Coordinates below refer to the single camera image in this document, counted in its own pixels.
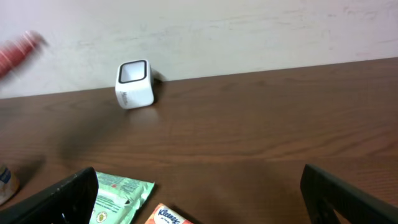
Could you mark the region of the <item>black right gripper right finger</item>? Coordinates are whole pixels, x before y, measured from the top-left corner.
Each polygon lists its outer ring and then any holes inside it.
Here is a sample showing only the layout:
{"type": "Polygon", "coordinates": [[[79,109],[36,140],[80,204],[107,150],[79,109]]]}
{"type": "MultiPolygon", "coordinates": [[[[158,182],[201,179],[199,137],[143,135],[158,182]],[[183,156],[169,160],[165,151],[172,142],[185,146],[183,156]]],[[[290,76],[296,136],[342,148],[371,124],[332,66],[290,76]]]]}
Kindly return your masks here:
{"type": "Polygon", "coordinates": [[[397,224],[397,207],[315,165],[305,165],[300,189],[312,223],[339,223],[339,213],[350,223],[397,224]]]}

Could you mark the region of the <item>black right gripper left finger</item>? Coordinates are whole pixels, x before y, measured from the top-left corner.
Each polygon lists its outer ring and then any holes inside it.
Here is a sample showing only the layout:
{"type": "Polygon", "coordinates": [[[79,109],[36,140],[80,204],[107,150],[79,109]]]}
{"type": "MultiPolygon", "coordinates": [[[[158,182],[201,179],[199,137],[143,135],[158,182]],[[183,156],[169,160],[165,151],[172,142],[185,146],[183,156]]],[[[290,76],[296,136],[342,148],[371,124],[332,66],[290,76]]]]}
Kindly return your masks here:
{"type": "Polygon", "coordinates": [[[87,167],[2,210],[1,224],[89,223],[98,188],[96,171],[87,167]]]}

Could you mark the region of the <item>teal wet wipes pack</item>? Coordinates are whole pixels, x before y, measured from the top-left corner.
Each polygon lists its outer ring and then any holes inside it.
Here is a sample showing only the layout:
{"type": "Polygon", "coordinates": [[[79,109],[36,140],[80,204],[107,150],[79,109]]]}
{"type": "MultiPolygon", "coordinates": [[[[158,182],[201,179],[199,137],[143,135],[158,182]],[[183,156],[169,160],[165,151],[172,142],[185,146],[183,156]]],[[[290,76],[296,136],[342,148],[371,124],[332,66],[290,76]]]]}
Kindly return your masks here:
{"type": "Polygon", "coordinates": [[[96,173],[98,193],[90,224],[130,224],[155,184],[117,175],[96,173]]]}

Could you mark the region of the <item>green lid white jar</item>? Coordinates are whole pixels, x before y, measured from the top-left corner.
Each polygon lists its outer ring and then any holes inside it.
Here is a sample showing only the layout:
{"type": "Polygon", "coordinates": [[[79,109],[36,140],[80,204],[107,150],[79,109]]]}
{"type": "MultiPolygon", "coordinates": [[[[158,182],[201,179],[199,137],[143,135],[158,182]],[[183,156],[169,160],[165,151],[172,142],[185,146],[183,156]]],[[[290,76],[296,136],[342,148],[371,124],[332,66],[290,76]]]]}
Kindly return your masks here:
{"type": "Polygon", "coordinates": [[[1,164],[0,173],[0,205],[3,205],[18,191],[19,180],[5,164],[1,164]]]}

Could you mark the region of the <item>orange tissue pack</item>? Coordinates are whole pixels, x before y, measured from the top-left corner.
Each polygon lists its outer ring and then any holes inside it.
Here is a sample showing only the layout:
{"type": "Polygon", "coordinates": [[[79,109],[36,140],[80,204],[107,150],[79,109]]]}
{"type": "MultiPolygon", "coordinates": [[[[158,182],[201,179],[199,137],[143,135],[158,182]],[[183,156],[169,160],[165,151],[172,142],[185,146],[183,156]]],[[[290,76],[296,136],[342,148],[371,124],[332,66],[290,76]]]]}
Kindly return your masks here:
{"type": "Polygon", "coordinates": [[[156,206],[145,224],[193,224],[191,221],[179,215],[168,206],[160,203],[156,206]]]}

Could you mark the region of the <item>red snack package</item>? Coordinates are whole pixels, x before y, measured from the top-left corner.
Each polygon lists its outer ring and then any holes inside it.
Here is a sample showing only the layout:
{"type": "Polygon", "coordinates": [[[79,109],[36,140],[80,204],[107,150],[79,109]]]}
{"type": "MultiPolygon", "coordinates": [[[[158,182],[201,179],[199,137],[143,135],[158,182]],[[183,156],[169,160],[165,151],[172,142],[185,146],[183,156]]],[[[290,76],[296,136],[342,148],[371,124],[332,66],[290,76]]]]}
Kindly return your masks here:
{"type": "Polygon", "coordinates": [[[25,31],[14,39],[1,42],[1,80],[26,66],[46,45],[48,43],[45,38],[33,30],[25,31]]]}

